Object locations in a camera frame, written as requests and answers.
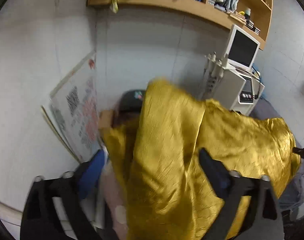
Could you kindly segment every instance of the monitor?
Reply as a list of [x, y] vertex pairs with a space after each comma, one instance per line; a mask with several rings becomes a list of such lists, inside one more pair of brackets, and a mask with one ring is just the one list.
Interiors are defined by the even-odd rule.
[[233, 25], [228, 38], [225, 54], [228, 63], [251, 72], [260, 43], [237, 25]]

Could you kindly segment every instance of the white wall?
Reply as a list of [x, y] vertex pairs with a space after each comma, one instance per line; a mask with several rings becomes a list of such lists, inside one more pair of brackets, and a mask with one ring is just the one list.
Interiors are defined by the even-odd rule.
[[266, 47], [255, 64], [266, 98], [304, 147], [304, 11], [296, 0], [274, 0]]
[[221, 54], [229, 30], [160, 8], [121, 8], [97, 15], [97, 88], [101, 108], [115, 105], [129, 89], [145, 89], [164, 76], [198, 94], [204, 55]]
[[32, 180], [73, 170], [41, 116], [62, 77], [95, 49], [86, 0], [8, 0], [0, 11], [0, 201], [23, 210]]

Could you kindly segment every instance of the medical machine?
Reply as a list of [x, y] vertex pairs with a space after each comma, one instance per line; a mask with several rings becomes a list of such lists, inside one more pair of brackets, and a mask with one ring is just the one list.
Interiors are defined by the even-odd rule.
[[252, 65], [260, 43], [233, 25], [223, 57], [207, 56], [200, 99], [214, 98], [229, 110], [249, 115], [260, 98], [264, 85]]

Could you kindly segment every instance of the qr code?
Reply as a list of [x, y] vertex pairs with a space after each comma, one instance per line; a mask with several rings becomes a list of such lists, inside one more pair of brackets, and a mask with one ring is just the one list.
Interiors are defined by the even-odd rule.
[[74, 112], [79, 105], [79, 97], [77, 95], [77, 87], [73, 87], [69, 95], [66, 97], [67, 103], [70, 108], [71, 116], [74, 115]]

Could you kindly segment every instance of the gold satin fabric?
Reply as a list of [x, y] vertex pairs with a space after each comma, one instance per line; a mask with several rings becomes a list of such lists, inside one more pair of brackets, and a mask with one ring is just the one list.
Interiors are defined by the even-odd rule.
[[[128, 240], [199, 240], [223, 206], [198, 161], [212, 158], [243, 176], [271, 178], [279, 197], [300, 165], [281, 118], [256, 120], [200, 102], [164, 80], [148, 85], [140, 119], [104, 134], [127, 203]], [[243, 197], [228, 238], [244, 219]]]

